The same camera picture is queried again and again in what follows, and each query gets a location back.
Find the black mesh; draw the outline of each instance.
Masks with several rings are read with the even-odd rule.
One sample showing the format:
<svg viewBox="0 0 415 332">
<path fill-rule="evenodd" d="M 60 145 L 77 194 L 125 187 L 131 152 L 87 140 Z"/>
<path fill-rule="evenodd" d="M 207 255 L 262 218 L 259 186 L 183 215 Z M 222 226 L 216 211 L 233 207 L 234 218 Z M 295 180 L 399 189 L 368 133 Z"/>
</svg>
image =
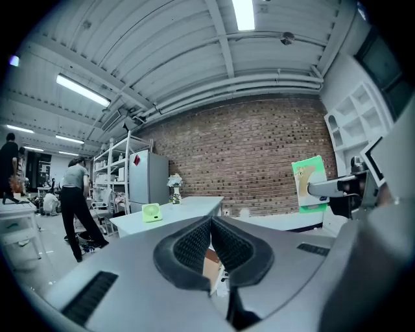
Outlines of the black mesh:
<svg viewBox="0 0 415 332">
<path fill-rule="evenodd" d="M 212 245 L 229 272 L 231 287 L 255 285 L 267 274 L 274 253 L 264 240 L 220 217 L 212 217 L 210 232 Z"/>
<path fill-rule="evenodd" d="M 229 228 L 211 222 L 212 245 L 225 269 L 230 273 L 254 254 L 254 247 Z"/>
<path fill-rule="evenodd" d="M 202 274 L 203 262 L 209 245 L 210 222 L 204 222 L 176 242 L 173 248 L 174 256 L 181 264 Z"/>
<path fill-rule="evenodd" d="M 210 291 L 209 279 L 202 275 L 210 244 L 210 217 L 195 220 L 157 244 L 154 264 L 164 278 L 180 289 Z"/>
</svg>

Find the person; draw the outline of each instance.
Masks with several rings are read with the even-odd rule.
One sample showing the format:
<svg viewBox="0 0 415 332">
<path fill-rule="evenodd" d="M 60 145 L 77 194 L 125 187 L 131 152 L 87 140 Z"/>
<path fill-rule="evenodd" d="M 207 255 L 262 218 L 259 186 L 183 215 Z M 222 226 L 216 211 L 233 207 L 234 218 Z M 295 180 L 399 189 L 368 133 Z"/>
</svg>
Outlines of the person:
<svg viewBox="0 0 415 332">
<path fill-rule="evenodd" d="M 86 198 L 89 193 L 89 173 L 85 166 L 84 158 L 73 159 L 69 162 L 69 168 L 66 170 L 60 192 L 61 212 L 67 240 L 78 262 L 82 261 L 82 252 L 75 236 L 75 228 L 73 226 L 74 215 L 78 217 L 80 223 L 85 227 L 89 236 L 99 245 L 99 248 L 108 244 L 93 220 L 86 204 Z"/>
<path fill-rule="evenodd" d="M 17 181 L 18 173 L 19 147 L 14 142 L 15 139 L 16 137 L 12 132 L 8 133 L 7 142 L 0 150 L 0 195 L 3 198 L 3 204 L 5 204 L 6 198 L 18 202 L 13 198 L 10 186 L 10 181 Z"/>
<path fill-rule="evenodd" d="M 56 208 L 58 207 L 58 204 L 59 204 L 59 200 L 53 194 L 53 188 L 52 188 L 47 192 L 47 194 L 43 198 L 43 211 L 46 213 L 46 215 L 51 215 L 51 216 L 58 215 L 56 212 Z"/>
<path fill-rule="evenodd" d="M 26 176 L 25 176 L 25 148 L 20 147 L 19 148 L 19 160 L 18 160 L 18 178 L 21 185 L 21 195 L 26 195 Z"/>
</svg>

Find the black vent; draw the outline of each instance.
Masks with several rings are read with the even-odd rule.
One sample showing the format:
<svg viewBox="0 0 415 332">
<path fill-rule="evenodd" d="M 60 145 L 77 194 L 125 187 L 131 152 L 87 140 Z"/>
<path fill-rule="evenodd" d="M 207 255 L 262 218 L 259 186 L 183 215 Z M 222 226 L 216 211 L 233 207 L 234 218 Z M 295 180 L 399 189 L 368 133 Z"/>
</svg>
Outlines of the black vent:
<svg viewBox="0 0 415 332">
<path fill-rule="evenodd" d="M 83 326 L 117 278 L 117 274 L 99 272 L 62 313 Z"/>
<path fill-rule="evenodd" d="M 305 252 L 310 252 L 312 254 L 321 255 L 326 257 L 329 254 L 330 249 L 323 248 L 321 246 L 315 246 L 313 244 L 302 243 L 297 249 L 304 250 Z"/>
</svg>

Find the light fixture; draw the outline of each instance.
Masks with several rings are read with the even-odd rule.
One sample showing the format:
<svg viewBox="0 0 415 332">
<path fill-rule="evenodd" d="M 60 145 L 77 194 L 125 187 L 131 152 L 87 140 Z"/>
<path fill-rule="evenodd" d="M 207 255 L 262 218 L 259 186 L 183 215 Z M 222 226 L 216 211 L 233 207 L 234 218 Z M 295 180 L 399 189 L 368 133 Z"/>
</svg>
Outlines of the light fixture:
<svg viewBox="0 0 415 332">
<path fill-rule="evenodd" d="M 56 138 L 59 138 L 59 139 L 64 139 L 65 141 L 70 141 L 70 142 L 74 142 L 74 143 L 84 144 L 84 142 L 83 142 L 83 141 L 79 141 L 79 140 L 77 140 L 77 139 L 68 138 L 68 137 L 64 137 L 64 136 L 59 136 L 59 135 L 56 135 Z"/>
<path fill-rule="evenodd" d="M 12 55 L 8 60 L 8 63 L 14 65 L 15 67 L 19 67 L 19 57 L 16 55 Z"/>
<path fill-rule="evenodd" d="M 59 151 L 59 153 L 61 153 L 61 154 L 67 154 L 69 156 L 79 156 L 79 154 L 77 154 L 77 153 L 70 153 L 70 152 L 64 152 L 64 151 Z"/>
<path fill-rule="evenodd" d="M 30 132 L 31 134 L 33 134 L 33 130 L 31 129 L 25 129 L 25 128 L 20 128 L 20 127 L 16 127 L 16 126 L 11 126 L 11 125 L 7 125 L 7 128 L 9 129 L 14 129 L 14 130 L 20 130 L 21 132 Z"/>
<path fill-rule="evenodd" d="M 252 0 L 232 0 L 239 31 L 255 30 Z"/>
<path fill-rule="evenodd" d="M 98 104 L 103 105 L 104 107 L 107 107 L 110 105 L 111 101 L 98 93 L 88 89 L 87 87 L 83 86 L 82 84 L 79 84 L 75 82 L 74 80 L 71 80 L 69 77 L 66 77 L 65 75 L 59 74 L 56 78 L 56 83 L 60 84 L 61 86 L 64 86 L 65 88 L 68 88 L 76 93 L 79 93 L 80 95 L 83 95 L 86 98 L 91 99 L 92 101 L 97 102 Z"/>
<path fill-rule="evenodd" d="M 28 150 L 43 151 L 42 148 L 34 148 L 34 147 L 25 147 L 25 148 L 27 148 Z"/>
</svg>

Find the woman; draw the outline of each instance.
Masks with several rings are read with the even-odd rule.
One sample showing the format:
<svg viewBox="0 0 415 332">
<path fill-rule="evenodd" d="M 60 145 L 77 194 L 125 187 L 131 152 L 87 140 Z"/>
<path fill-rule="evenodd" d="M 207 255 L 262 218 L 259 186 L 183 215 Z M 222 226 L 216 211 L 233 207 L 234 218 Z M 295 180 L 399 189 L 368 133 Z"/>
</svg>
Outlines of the woman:
<svg viewBox="0 0 415 332">
<path fill-rule="evenodd" d="M 53 187 L 50 189 L 43 198 L 43 211 L 46 215 L 55 216 L 58 215 L 56 208 L 59 206 L 59 199 L 53 193 Z"/>
<path fill-rule="evenodd" d="M 74 214 L 78 217 L 81 224 L 84 225 L 89 236 L 99 244 L 100 248 L 106 246 L 108 242 L 102 236 L 86 205 L 86 198 L 89 193 L 89 173 L 85 168 L 85 159 L 77 158 L 71 160 L 68 166 L 69 168 L 66 170 L 60 193 L 62 218 L 64 219 L 65 231 L 73 255 L 78 262 L 81 262 L 82 253 L 73 227 Z"/>
</svg>

